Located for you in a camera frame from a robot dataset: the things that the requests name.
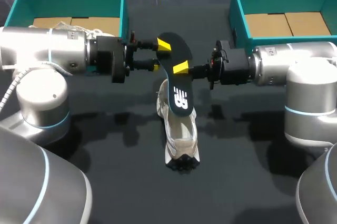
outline wire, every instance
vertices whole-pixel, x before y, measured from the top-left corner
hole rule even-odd
[[[28,67],[27,69],[21,71],[14,78],[14,80],[12,81],[12,83],[10,84],[10,86],[8,87],[8,89],[7,89],[4,97],[1,99],[1,102],[0,102],[0,112],[4,108],[5,104],[7,103],[7,100],[12,95],[13,91],[15,90],[15,88],[17,87],[17,85],[19,84],[19,82],[22,80],[22,78],[24,76],[26,76],[30,71],[32,71],[33,69],[37,68],[39,65],[49,65],[49,66],[52,66],[54,69],[56,69],[57,71],[59,71],[63,75],[72,76],[71,73],[69,73],[68,71],[64,70],[62,67],[60,67],[56,63],[48,62],[48,61],[37,62],[35,66]]]

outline black insole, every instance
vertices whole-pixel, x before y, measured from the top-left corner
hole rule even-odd
[[[167,74],[170,109],[177,116],[189,116],[194,108],[192,77],[189,74],[173,74],[173,67],[191,60],[191,50],[176,33],[162,33],[158,38],[171,46],[171,52],[157,52],[159,63]]]

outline shoe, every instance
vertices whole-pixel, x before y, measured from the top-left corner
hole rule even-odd
[[[195,168],[200,163],[197,146],[196,112],[178,117],[172,113],[167,98],[168,80],[161,84],[157,98],[157,114],[164,120],[166,132],[165,163],[172,169]]]

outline new balance logo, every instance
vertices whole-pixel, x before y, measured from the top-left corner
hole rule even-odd
[[[189,106],[187,104],[187,93],[184,91],[181,91],[177,89],[176,87],[173,87],[174,90],[174,103],[177,107],[182,109],[187,109]]]

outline black table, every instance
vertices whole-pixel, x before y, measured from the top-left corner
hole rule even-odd
[[[137,38],[177,32],[194,64],[203,64],[217,39],[231,38],[229,1],[128,0],[131,28]],[[0,22],[12,3],[0,0]],[[68,80],[82,136],[55,151],[91,182],[90,223],[300,224],[295,187],[312,159],[284,137],[284,89],[247,84],[210,91],[206,80],[194,81],[201,164],[181,173],[164,164],[165,130],[155,108],[163,80],[162,70],[131,72],[125,84],[109,77]],[[1,93],[10,81],[0,73]],[[13,95],[0,119],[17,110]]]

